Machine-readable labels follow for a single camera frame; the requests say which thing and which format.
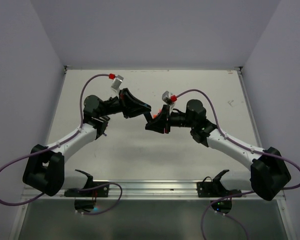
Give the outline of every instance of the black clamp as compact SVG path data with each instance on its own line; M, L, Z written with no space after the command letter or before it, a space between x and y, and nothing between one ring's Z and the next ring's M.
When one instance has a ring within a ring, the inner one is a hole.
M191 99L186 104L185 112L178 109L173 109L173 112L170 111L170 108L170 105L163 105L161 112L153 119L149 114L145 114L147 120L145 130L168 134L173 126L188 127L191 128L191 136L197 143L209 147L207 138L213 130L217 129L217 126L206 118L206 109L203 107L202 102Z
M151 106L138 100L127 88L120 90L119 96L110 97L106 101L95 95L90 95L84 100L84 116L95 119L117 113L123 113L123 116L128 119L149 112L151 112Z
M240 194L240 190L226 190L224 186L221 184L220 180L224 174L226 174L229 170L223 170L220 172L212 181L205 181L208 177L205 178L202 182L196 183L196 190L198 192L199 198L221 198L226 197L232 194Z

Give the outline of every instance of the black bracket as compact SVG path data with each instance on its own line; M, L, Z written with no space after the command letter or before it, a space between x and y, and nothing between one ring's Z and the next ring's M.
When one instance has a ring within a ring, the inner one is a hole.
M203 180L202 182L197 182L196 183L196 190L198 192L198 197L199 198L221 198L224 196L229 196L232 194L240 194L240 190L226 190L224 186L221 184L220 180L221 177L226 174L229 170L223 170L220 172L212 181L205 181Z
M203 144L204 146L209 147L207 138L215 129L217 129L217 126L206 119L204 121L204 127L194 127L191 129L190 134L198 144Z
M109 120L110 120L110 117L108 117L108 116L103 116L101 118L98 118L98 119L95 118L94 119L94 118L91 118L89 116L84 115L83 123L91 125L94 129L97 130L96 131L96 138L95 138L95 140L96 140L101 135L104 134L105 129L108 126Z
M103 184L108 184L108 181L93 181L89 184L89 187L84 187L85 189L87 188L93 188L97 187ZM107 198L109 195L109 188L110 185L96 189L95 191L87 191L87 192L78 192L76 189L68 189L65 191L64 196L68 198L91 198L94 197L93 193L97 193L98 198Z

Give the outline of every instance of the glass panel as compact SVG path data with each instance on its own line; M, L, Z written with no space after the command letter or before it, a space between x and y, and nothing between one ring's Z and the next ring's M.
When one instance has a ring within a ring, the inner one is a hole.
M105 209L111 200L98 199ZM200 219L204 200L122 200L98 216L75 214L72 199L38 199L26 213L20 240L195 240L203 239ZM233 201L230 214L243 223L251 239L287 239L276 201ZM208 211L204 229L209 240L245 240L239 224Z

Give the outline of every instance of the white wall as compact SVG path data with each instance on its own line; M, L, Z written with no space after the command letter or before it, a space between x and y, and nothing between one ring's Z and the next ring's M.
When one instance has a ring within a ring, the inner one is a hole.
M300 0L281 1L243 73L263 146L300 165ZM300 189L286 199L300 239Z
M32 0L75 68L242 66L279 0Z
M45 140L63 73L30 1L0 0L0 166ZM25 164L0 176L4 200L20 200ZM16 210L0 205L0 240L8 238Z

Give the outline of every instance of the red fitting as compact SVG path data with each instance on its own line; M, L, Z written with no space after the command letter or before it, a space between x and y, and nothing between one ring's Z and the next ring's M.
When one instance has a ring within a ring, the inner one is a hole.
M176 95L172 95L170 99L172 102L175 102L177 100L177 97L176 97Z
M112 80L113 80L114 78L115 78L115 74L113 74L113 73L111 74L111 73L110 73L110 74L109 74L109 79L112 79Z

